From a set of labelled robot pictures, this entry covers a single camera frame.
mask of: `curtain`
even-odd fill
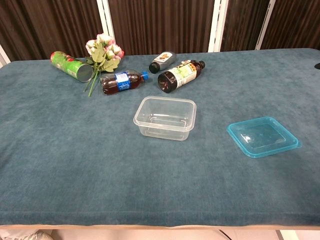
[[[116,43],[127,55],[208,51],[214,0],[108,2]]]
[[[102,33],[95,0],[1,0],[0,44],[11,61],[48,59],[54,51],[88,55]]]
[[[277,0],[261,49],[320,50],[320,0]]]
[[[254,50],[268,5],[269,0],[229,0],[220,51]]]

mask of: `blue plastic lid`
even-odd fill
[[[147,71],[143,71],[141,73],[142,77],[143,77],[143,80],[148,80],[149,79],[149,75],[148,75],[148,72]]]
[[[261,158],[301,147],[298,139],[272,117],[236,122],[227,132],[244,154]]]

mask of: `flower bouquet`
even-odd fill
[[[91,97],[98,73],[103,71],[113,72],[114,69],[118,67],[120,60],[124,57],[125,52],[122,51],[121,47],[116,45],[113,37],[105,33],[98,34],[96,39],[89,40],[85,48],[90,55],[90,57],[86,57],[86,63],[92,65],[93,74],[84,92],[91,84],[88,95]]]

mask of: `sauce bottle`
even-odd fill
[[[168,94],[197,78],[205,66],[204,61],[182,61],[179,66],[171,68],[158,76],[159,87]]]
[[[164,51],[155,59],[153,59],[152,63],[149,66],[149,70],[151,73],[156,74],[157,72],[169,67],[176,60],[177,60],[177,54],[175,54],[172,51]]]
[[[138,73],[135,70],[128,70],[120,73],[110,73],[100,79],[104,94],[111,95],[117,92],[135,89],[140,83],[148,80],[148,73]]]

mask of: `clear plastic container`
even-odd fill
[[[183,141],[195,126],[197,105],[188,99],[147,96],[133,122],[144,136]]]
[[[227,131],[244,154],[261,158],[301,147],[298,139],[272,117],[236,122]]]

